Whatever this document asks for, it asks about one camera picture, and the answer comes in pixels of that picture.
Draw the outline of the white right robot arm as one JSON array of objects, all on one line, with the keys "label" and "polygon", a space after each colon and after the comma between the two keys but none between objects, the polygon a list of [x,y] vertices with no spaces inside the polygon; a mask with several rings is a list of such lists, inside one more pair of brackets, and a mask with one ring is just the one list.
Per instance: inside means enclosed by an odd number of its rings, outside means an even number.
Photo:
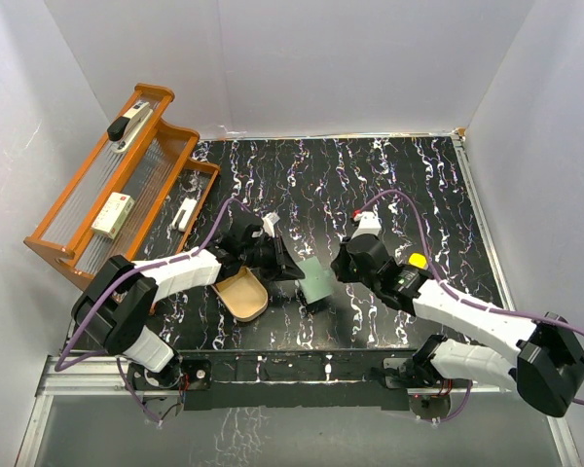
[{"label": "white right robot arm", "polygon": [[516,392],[541,413],[562,417],[584,382],[579,331],[561,316],[527,316],[450,287],[433,273],[399,263],[374,234],[345,238],[331,268],[338,281],[361,283],[387,307],[447,326],[473,340],[431,336],[400,368],[428,386],[468,379]]}]

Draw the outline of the mint green card holder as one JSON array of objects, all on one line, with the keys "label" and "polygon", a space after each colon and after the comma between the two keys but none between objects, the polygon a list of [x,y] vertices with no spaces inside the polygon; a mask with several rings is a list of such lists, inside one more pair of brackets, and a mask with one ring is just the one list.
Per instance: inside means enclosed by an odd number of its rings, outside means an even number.
[{"label": "mint green card holder", "polygon": [[298,267],[305,276],[297,279],[296,284],[307,305],[312,305],[332,295],[331,276],[316,257],[301,261]]}]

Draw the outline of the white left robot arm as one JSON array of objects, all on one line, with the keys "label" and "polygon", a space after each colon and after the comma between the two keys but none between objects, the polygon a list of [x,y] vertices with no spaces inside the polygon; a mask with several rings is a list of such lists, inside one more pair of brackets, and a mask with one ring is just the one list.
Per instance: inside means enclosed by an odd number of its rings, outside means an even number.
[{"label": "white left robot arm", "polygon": [[143,367],[157,386],[170,388],[181,377],[177,352],[146,324],[150,308],[178,292],[223,282],[242,268],[268,281],[299,280],[294,262],[268,218],[250,215],[217,230],[187,252],[159,260],[131,262],[122,255],[102,266],[72,308],[76,330],[88,334],[106,354]]}]

